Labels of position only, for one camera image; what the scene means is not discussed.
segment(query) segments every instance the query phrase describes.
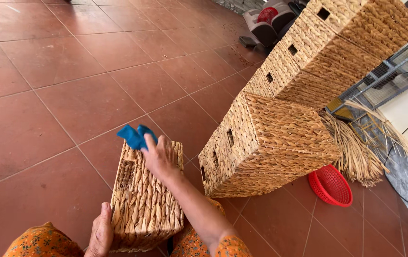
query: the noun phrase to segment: orange floral clothing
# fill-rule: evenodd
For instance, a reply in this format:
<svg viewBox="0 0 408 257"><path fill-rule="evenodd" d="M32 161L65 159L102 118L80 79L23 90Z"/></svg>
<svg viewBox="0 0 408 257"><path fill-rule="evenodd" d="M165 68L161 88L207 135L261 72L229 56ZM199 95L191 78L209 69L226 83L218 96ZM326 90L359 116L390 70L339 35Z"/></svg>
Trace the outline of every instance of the orange floral clothing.
<svg viewBox="0 0 408 257"><path fill-rule="evenodd" d="M219 202L209 201L224 214ZM56 229L52 223L32 227L19 236L4 254L4 257L83 257L83 250ZM227 236L219 244L217 257L251 257L248 248L236 236ZM189 222L174 236L174 251L171 257L210 257L206 245Z"/></svg>
<svg viewBox="0 0 408 257"><path fill-rule="evenodd" d="M221 204L208 199L224 215ZM251 257L250 251L242 240L235 236L226 236L217 247L217 257ZM174 250L171 257L210 257L207 246L202 242L191 224L186 221L182 231L174 236Z"/></svg>

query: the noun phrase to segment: hand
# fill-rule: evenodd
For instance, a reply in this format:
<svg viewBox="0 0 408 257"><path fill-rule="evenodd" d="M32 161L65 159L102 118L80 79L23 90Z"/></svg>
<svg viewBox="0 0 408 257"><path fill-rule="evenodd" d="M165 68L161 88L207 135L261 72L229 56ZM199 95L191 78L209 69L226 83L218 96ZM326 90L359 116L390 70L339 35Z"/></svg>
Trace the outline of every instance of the hand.
<svg viewBox="0 0 408 257"><path fill-rule="evenodd" d="M110 204L102 203L101 214L93 221L90 244L86 249L85 257L106 257L109 254L113 241L111 219Z"/></svg>
<svg viewBox="0 0 408 257"><path fill-rule="evenodd" d="M148 150L142 148L146 166L160 181L180 175L177 168L177 153L172 148L172 142L165 136L158 138L158 145L150 134L144 135Z"/></svg>

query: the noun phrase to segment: blue cloth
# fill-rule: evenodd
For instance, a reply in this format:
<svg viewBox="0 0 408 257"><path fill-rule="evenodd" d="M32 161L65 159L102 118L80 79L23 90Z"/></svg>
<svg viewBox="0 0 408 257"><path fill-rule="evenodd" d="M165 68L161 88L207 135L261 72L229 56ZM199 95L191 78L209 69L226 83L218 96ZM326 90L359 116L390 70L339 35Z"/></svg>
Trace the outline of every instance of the blue cloth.
<svg viewBox="0 0 408 257"><path fill-rule="evenodd" d="M117 136L122 137L126 140L127 145L135 150L140 150L145 148L148 150L147 144L145 143L144 134L152 135L155 143L158 143L158 139L155 136L155 133L147 126L140 124L137 127L137 131L129 125L124 126L120 131L116 133Z"/></svg>

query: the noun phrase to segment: black cable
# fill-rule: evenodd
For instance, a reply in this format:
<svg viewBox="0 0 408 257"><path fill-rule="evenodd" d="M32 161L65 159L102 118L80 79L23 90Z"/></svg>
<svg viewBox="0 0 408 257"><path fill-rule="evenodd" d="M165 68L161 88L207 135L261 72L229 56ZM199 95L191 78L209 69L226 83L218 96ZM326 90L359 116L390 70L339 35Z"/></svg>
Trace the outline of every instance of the black cable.
<svg viewBox="0 0 408 257"><path fill-rule="evenodd" d="M386 158L385 158L385 162L384 162L384 164L383 164L384 166L386 166L386 162L388 161L388 157L390 157L390 153L391 153L391 150L392 150L393 148L394 148L394 146L391 146L390 150L388 151L388 153L387 153L387 155L386 155ZM396 194L398 194L404 201L406 201L406 202L408 203L407 199L405 199L405 198L396 190L396 188L393 186L393 184L391 184L390 180L388 179L388 176L386 175L386 171L385 171L385 170L383 170L383 173L385 174L385 177L386 177L386 180L388 181L388 184L390 184L390 186L393 188L393 190L395 190Z"/></svg>

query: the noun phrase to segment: red plastic basket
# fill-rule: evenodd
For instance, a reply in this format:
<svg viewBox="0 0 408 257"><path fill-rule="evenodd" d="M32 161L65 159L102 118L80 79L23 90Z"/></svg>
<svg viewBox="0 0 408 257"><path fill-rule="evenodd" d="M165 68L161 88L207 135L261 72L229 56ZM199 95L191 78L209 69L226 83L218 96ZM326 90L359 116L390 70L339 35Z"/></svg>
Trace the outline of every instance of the red plastic basket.
<svg viewBox="0 0 408 257"><path fill-rule="evenodd" d="M329 204L349 207L353 202L347 181L331 164L310 173L309 184L316 195Z"/></svg>
<svg viewBox="0 0 408 257"><path fill-rule="evenodd" d="M267 23L271 23L272 19L275 17L275 15L278 14L277 9L275 9L274 7L266 7L264 8L260 14L258 15L258 20L257 22L267 22Z"/></svg>

